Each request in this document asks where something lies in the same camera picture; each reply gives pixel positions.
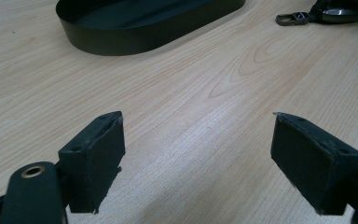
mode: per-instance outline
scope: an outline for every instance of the black oval tray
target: black oval tray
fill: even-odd
[[[69,41],[100,55],[129,55],[165,45],[241,8],[245,0],[60,0]]]

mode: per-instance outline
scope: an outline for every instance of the black plastic clip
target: black plastic clip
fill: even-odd
[[[310,22],[310,15],[307,12],[283,14],[278,15],[275,21],[281,26],[305,25]]]

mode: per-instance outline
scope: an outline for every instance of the light wood surface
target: light wood surface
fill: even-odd
[[[245,7],[156,50],[73,47],[57,1],[0,1],[0,195],[10,175],[121,110],[127,154],[94,216],[70,223],[349,223],[320,217],[270,158],[272,112],[358,149],[358,23],[278,26],[313,0]]]

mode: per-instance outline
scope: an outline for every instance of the metal grommet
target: metal grommet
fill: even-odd
[[[32,178],[32,177],[42,174],[43,172],[45,172],[45,170],[46,170],[46,168],[44,166],[36,165],[36,166],[26,169],[24,172],[21,173],[21,176],[23,178]]]

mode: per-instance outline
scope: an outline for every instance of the metal clasp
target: metal clasp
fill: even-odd
[[[307,12],[283,14],[278,15],[275,21],[281,26],[305,25],[310,22],[310,15]]]

